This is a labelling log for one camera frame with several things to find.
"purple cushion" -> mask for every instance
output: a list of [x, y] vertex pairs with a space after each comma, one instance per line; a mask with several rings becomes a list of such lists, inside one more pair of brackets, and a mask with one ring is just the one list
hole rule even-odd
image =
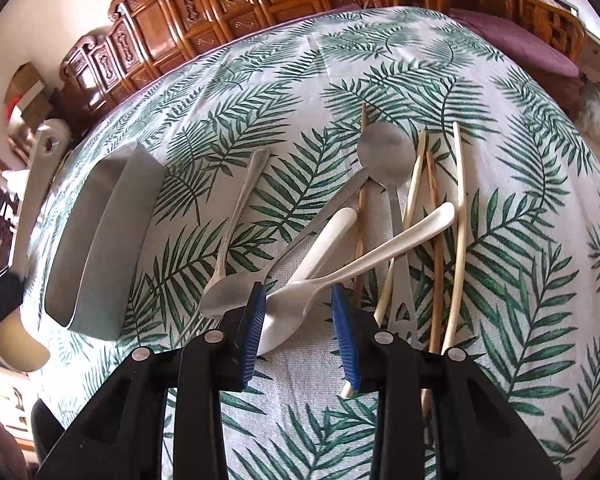
[[566, 77], [580, 75], [578, 67], [568, 57], [509, 20], [464, 9], [451, 9], [450, 15], [465, 27], [469, 23], [471, 30], [477, 30], [476, 34], [520, 65]]

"leaf pattern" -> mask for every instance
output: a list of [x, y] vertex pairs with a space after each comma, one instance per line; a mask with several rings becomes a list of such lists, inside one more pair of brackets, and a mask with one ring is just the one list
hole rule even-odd
[[[215, 326], [198, 309], [248, 159], [271, 157], [240, 218], [226, 272], [262, 268], [358, 167], [361, 103], [418, 141], [426, 129], [438, 184], [456, 196], [452, 123], [466, 159], [468, 245], [456, 334], [560, 466], [576, 478], [600, 446], [600, 170], [573, 124], [519, 67], [440, 13], [366, 9], [267, 30], [199, 57], [114, 110], [72, 153], [32, 238], [23, 320], [52, 351], [33, 373], [68, 425], [138, 346], [165, 351]], [[59, 237], [94, 164], [141, 142], [166, 168], [132, 280], [122, 333], [104, 342], [63, 331], [43, 314]], [[386, 197], [369, 185], [370, 246], [387, 240]], [[406, 188], [400, 189], [404, 200]], [[430, 211], [420, 190], [414, 221]], [[443, 234], [443, 317], [457, 229]], [[310, 241], [276, 267], [288, 278]], [[342, 243], [318, 274], [346, 263]], [[409, 253], [418, 338], [430, 337], [433, 256]], [[387, 264], [365, 276], [372, 310]], [[368, 478], [378, 398], [344, 401], [328, 295], [284, 345], [258, 359], [242, 393], [221, 393], [231, 478]], [[167, 396], [163, 478], [173, 468], [177, 391]], [[426, 478], [435, 455], [424, 457]]]

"tablecloth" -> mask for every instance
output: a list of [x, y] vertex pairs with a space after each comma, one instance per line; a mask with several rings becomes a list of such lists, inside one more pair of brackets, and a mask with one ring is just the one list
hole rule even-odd
[[[211, 276], [250, 153], [272, 151], [229, 250], [229, 272], [262, 267], [358, 167], [368, 120], [428, 133], [440, 189], [455, 201], [452, 122], [466, 159], [468, 250], [456, 341], [574, 478], [600, 445], [600, 167], [573, 124], [511, 60], [447, 17], [411, 7], [310, 18], [220, 48], [129, 99], [74, 151], [32, 242], [22, 307], [52, 357], [32, 379], [68, 425], [137, 346], [173, 347]], [[68, 332], [43, 313], [62, 228], [94, 164], [137, 140], [166, 167], [120, 339]], [[430, 210], [426, 178], [416, 219]], [[370, 184], [370, 246], [390, 237], [388, 200]], [[406, 186], [400, 189], [402, 203]], [[355, 233], [320, 274], [352, 258]], [[445, 307], [456, 228], [445, 233]], [[276, 268], [284, 283], [308, 250]], [[429, 336], [432, 251], [409, 253], [420, 340]], [[387, 265], [369, 272], [372, 308]], [[343, 373], [327, 305], [258, 360], [241, 394], [223, 392], [234, 479], [368, 476], [377, 397], [338, 397]], [[198, 332], [209, 327], [200, 321]], [[163, 476], [170, 478], [175, 391]], [[427, 474], [434, 460], [427, 457]]]

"light wood chopstick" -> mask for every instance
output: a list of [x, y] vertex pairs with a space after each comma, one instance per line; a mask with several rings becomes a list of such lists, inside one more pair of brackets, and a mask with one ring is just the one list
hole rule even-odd
[[[418, 132], [418, 157], [416, 158], [416, 164], [413, 167], [413, 174], [411, 175], [411, 186], [409, 188], [409, 194], [407, 196], [407, 205], [404, 209], [404, 215], [402, 216], [402, 227], [408, 229], [411, 225], [411, 218], [416, 207], [416, 198], [418, 195], [418, 188], [420, 187], [420, 174], [422, 173], [422, 165], [424, 163], [424, 149], [427, 143], [427, 134], [423, 130]], [[378, 305], [374, 312], [374, 319], [378, 326], [382, 323], [384, 314], [386, 313], [389, 301], [391, 300], [391, 291], [394, 288], [394, 261], [389, 264], [389, 271], [387, 272], [384, 280], [384, 287], [380, 293], [378, 299]], [[350, 399], [353, 396], [353, 389], [349, 381], [347, 381], [340, 393], [343, 399]]]
[[456, 165], [458, 167], [458, 242], [456, 243], [456, 269], [454, 272], [454, 288], [451, 293], [451, 308], [449, 319], [446, 322], [445, 340], [442, 343], [441, 353], [453, 346], [460, 316], [462, 303], [462, 286], [464, 285], [464, 262], [466, 260], [466, 181], [464, 179], [464, 158], [462, 156], [462, 137], [460, 125], [454, 123], [454, 148], [456, 152]]
[[[360, 115], [360, 133], [366, 128], [366, 103], [362, 103], [362, 113]], [[356, 243], [356, 259], [365, 253], [366, 247], [366, 186], [363, 184], [358, 194], [358, 241]], [[362, 306], [362, 291], [365, 283], [364, 274], [360, 274], [353, 279], [353, 306], [360, 308]]]
[[[427, 152], [427, 174], [429, 175], [429, 199], [431, 208], [435, 209], [440, 205], [440, 195], [438, 193], [438, 180], [436, 178], [436, 163], [433, 154]], [[445, 260], [444, 247], [442, 243], [442, 234], [433, 238], [433, 297], [431, 314], [431, 335], [429, 337], [429, 352], [437, 354], [440, 350], [440, 338], [442, 336], [442, 311], [444, 303], [444, 281], [445, 281]], [[421, 393], [422, 416], [426, 417], [430, 407], [430, 391], [423, 390]]]

